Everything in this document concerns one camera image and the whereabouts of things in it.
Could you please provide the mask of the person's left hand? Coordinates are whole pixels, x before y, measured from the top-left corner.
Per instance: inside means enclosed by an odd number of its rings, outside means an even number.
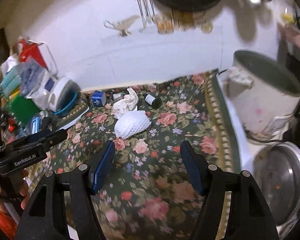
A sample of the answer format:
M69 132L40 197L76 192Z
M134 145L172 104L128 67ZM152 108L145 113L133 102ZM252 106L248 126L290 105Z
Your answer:
M25 207L28 204L28 201L30 198L30 194L29 194L29 186L28 186L27 182L24 180L24 178L27 177L29 175L29 173L26 170L22 170L21 174L23 176L23 180L22 180L22 183L19 184L19 194L22 196L22 202L21 202L20 206L23 210L25 210ZM4 214L9 214L8 210L6 209L6 206L1 201L1 199L0 199L0 212L2 212Z

